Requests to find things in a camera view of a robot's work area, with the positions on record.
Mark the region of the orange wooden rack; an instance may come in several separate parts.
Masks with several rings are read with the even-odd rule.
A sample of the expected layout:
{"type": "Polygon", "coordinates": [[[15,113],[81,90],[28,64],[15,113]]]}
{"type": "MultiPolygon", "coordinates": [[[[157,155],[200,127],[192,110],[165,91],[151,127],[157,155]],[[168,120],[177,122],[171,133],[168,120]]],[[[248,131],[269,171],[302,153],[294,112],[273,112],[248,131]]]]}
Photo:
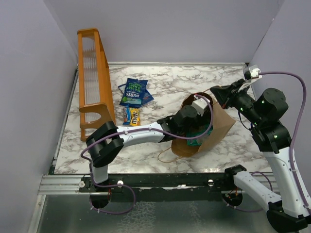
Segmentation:
{"type": "Polygon", "coordinates": [[[78,36],[80,139],[108,121],[115,122],[109,65],[98,29],[82,29],[78,36]]]}

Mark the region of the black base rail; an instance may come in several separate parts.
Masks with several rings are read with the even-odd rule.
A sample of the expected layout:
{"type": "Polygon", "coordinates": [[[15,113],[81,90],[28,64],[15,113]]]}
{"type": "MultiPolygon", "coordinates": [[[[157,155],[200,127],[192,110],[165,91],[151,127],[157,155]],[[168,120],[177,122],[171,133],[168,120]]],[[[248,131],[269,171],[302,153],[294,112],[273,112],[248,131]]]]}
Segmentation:
{"type": "Polygon", "coordinates": [[[243,200],[242,191],[225,173],[110,174],[98,185],[84,176],[79,186],[99,203],[226,200],[237,206],[243,200]]]}

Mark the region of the blue Burts crisps packet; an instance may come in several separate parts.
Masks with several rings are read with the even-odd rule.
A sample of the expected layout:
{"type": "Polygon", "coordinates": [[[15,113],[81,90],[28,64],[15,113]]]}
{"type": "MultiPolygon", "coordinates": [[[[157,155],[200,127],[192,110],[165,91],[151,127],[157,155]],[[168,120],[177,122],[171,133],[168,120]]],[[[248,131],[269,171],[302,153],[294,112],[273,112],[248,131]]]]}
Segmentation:
{"type": "Polygon", "coordinates": [[[145,95],[147,83],[147,80],[128,78],[120,105],[140,108],[142,105],[143,97],[145,95]]]}

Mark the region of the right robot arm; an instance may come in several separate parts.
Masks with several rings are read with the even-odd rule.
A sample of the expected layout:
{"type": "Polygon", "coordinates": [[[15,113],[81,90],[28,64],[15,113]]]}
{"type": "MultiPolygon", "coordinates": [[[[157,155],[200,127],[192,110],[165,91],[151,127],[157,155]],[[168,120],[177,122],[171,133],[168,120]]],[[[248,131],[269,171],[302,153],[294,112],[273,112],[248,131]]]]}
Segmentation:
{"type": "Polygon", "coordinates": [[[288,109],[286,97],[275,88],[266,89],[254,100],[240,79],[231,85],[214,86],[210,90],[223,109],[233,107],[251,122],[250,132],[259,150],[268,161],[279,194],[258,182],[241,165],[227,168],[223,178],[229,190],[245,191],[266,212],[267,219],[279,233],[298,232],[311,223],[311,214],[303,198],[310,198],[295,167],[294,152],[290,150],[291,136],[279,121],[288,109]]]}

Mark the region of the brown paper bag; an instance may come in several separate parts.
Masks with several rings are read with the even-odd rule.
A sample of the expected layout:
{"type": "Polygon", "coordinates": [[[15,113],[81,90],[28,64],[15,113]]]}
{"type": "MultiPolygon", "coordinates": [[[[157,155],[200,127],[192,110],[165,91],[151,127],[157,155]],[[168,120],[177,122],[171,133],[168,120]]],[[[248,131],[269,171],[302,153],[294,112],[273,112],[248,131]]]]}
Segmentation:
{"type": "Polygon", "coordinates": [[[171,161],[169,161],[167,158],[165,160],[162,160],[158,155],[157,159],[160,162],[172,163],[181,158],[190,158],[201,152],[207,152],[208,150],[219,144],[235,124],[236,121],[231,116],[229,116],[229,114],[227,114],[226,111],[221,108],[220,104],[209,94],[204,92],[198,92],[198,95],[204,96],[208,100],[210,100],[213,112],[213,120],[212,122],[210,122],[210,112],[207,111],[207,113],[203,117],[203,121],[205,122],[203,126],[199,126],[197,129],[192,127],[190,129],[190,132],[186,133],[186,137],[189,138],[201,135],[208,128],[208,126],[210,126],[211,128],[209,129],[207,134],[198,139],[174,139],[171,146],[163,150],[160,154],[171,150],[176,155],[176,158],[171,161]]]}

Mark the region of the yellow M&M's packet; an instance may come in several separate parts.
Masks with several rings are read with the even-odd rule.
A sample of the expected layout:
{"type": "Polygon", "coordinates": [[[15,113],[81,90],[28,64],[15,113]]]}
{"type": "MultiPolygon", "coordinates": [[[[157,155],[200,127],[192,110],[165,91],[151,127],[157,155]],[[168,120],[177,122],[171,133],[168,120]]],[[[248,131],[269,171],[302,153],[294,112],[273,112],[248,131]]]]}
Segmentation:
{"type": "Polygon", "coordinates": [[[140,126],[140,110],[138,108],[130,108],[130,113],[130,126],[140,126]]]}

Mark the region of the dark blue snack packet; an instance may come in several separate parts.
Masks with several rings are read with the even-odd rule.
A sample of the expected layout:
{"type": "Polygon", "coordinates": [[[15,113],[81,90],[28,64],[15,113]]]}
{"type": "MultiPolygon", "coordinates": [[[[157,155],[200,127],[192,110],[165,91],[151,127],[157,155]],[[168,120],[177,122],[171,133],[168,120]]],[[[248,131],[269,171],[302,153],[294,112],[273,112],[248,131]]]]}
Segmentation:
{"type": "MultiPolygon", "coordinates": [[[[126,84],[122,84],[122,85],[119,85],[118,86],[118,89],[121,91],[121,93],[123,94],[124,91],[125,91],[125,87],[126,87],[126,84]]],[[[147,103],[153,101],[154,98],[153,96],[149,93],[149,91],[146,89],[145,90],[145,93],[144,93],[144,97],[141,101],[141,104],[129,104],[129,103],[120,103],[121,106],[129,106],[129,107],[133,107],[133,108],[140,108],[144,105],[146,105],[147,103]]]]}

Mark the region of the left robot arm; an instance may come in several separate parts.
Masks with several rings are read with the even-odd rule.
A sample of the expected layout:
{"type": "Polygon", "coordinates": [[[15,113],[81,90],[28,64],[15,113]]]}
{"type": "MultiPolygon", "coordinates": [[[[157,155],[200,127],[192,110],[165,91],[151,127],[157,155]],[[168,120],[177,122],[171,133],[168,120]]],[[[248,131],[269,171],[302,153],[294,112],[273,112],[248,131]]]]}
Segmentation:
{"type": "Polygon", "coordinates": [[[185,139],[187,132],[199,126],[199,119],[205,110],[201,107],[185,105],[175,115],[167,116],[145,126],[117,127],[108,121],[86,139],[90,154],[90,185],[100,192],[106,189],[108,165],[126,147],[143,143],[161,143],[175,138],[185,139]]]}

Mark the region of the green snack packet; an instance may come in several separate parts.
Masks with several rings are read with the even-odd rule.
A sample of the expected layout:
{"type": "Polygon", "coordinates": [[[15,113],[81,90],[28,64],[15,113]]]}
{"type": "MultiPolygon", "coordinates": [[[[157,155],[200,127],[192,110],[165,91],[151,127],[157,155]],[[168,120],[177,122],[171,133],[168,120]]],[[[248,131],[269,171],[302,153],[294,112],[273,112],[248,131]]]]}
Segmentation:
{"type": "Polygon", "coordinates": [[[213,131],[213,126],[209,126],[209,124],[200,126],[198,128],[191,128],[190,131],[186,133],[187,138],[196,137],[196,136],[202,135],[203,133],[205,133],[205,134],[199,138],[188,139],[187,145],[188,146],[200,146],[200,145],[202,145],[202,143],[209,138],[212,131],[213,131]]]}

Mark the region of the small blue candy bar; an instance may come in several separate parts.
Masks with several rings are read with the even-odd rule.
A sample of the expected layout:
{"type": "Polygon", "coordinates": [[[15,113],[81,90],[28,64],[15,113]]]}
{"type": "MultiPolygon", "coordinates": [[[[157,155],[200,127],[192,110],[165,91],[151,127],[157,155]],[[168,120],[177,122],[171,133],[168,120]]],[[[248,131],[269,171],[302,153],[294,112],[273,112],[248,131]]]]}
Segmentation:
{"type": "Polygon", "coordinates": [[[123,108],[123,125],[129,125],[131,123],[131,110],[130,107],[124,106],[123,108]]]}

